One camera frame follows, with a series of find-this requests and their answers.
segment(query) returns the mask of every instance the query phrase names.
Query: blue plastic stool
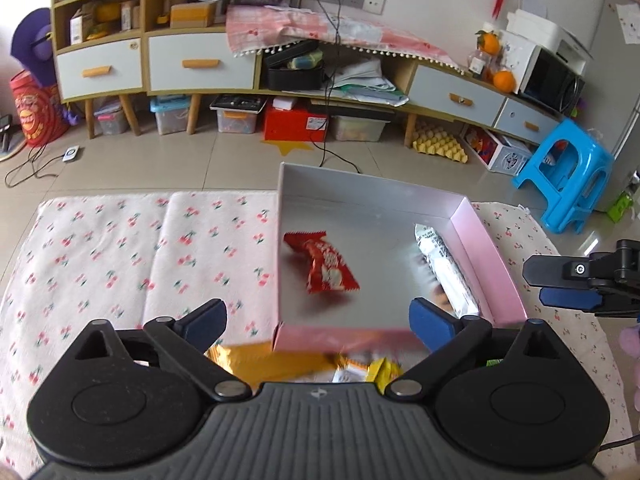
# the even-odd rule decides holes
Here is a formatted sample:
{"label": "blue plastic stool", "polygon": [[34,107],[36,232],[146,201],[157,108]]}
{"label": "blue plastic stool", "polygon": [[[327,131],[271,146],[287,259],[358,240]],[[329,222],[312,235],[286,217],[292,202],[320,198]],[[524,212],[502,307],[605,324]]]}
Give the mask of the blue plastic stool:
{"label": "blue plastic stool", "polygon": [[[545,164],[546,154],[558,140],[569,144],[554,166]],[[540,144],[514,177],[513,185],[520,187],[530,180],[545,196],[542,222],[547,229],[559,234],[575,222],[579,233],[607,185],[612,167],[611,154],[572,120],[565,119]]]}

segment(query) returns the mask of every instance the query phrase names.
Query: red bag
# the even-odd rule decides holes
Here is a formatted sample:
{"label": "red bag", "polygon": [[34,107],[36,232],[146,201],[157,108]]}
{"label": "red bag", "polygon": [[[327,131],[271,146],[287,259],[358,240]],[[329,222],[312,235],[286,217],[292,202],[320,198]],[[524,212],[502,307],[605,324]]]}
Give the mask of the red bag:
{"label": "red bag", "polygon": [[286,233],[284,241],[297,253],[311,257],[306,290],[312,294],[323,290],[359,290],[360,285],[342,255],[327,241],[326,232]]}

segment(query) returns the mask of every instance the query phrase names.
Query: yellow star mat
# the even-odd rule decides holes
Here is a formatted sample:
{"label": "yellow star mat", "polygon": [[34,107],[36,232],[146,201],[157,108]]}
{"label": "yellow star mat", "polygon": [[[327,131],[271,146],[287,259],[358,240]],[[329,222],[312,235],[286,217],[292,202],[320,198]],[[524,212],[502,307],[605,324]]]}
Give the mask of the yellow star mat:
{"label": "yellow star mat", "polygon": [[300,142],[299,140],[262,140],[261,142],[277,146],[282,156],[289,155],[292,150],[313,150],[313,146],[309,142]]}

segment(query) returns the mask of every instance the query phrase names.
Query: clear storage bin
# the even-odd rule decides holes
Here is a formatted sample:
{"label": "clear storage bin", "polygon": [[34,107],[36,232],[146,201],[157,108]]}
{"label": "clear storage bin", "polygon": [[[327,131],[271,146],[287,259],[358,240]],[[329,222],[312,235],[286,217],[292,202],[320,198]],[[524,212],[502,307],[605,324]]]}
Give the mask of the clear storage bin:
{"label": "clear storage bin", "polygon": [[363,119],[360,117],[335,116],[329,121],[329,130],[336,140],[366,140],[378,142],[389,121]]}
{"label": "clear storage bin", "polygon": [[166,135],[186,131],[190,104],[191,101],[186,96],[170,100],[151,99],[149,109],[156,114],[158,133]]}
{"label": "clear storage bin", "polygon": [[220,94],[209,109],[217,111],[219,132],[252,134],[266,102],[262,96]]}
{"label": "clear storage bin", "polygon": [[123,134],[129,129],[120,101],[108,102],[94,112],[94,117],[100,125],[103,135]]}
{"label": "clear storage bin", "polygon": [[236,110],[217,110],[217,112],[219,132],[232,134],[252,134],[255,132],[258,114]]}

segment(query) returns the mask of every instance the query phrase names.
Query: pink box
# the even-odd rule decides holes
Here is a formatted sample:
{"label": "pink box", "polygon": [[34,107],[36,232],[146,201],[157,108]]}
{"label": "pink box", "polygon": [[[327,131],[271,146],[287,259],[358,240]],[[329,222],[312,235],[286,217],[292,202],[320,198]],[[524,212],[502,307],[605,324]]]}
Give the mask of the pink box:
{"label": "pink box", "polygon": [[[415,241],[415,224],[444,239],[495,326],[527,319],[498,250],[462,195],[375,176],[283,163],[278,183],[277,351],[358,352],[422,348],[409,329],[413,298],[437,284]],[[360,290],[308,294],[308,260],[284,233],[326,231]]]}

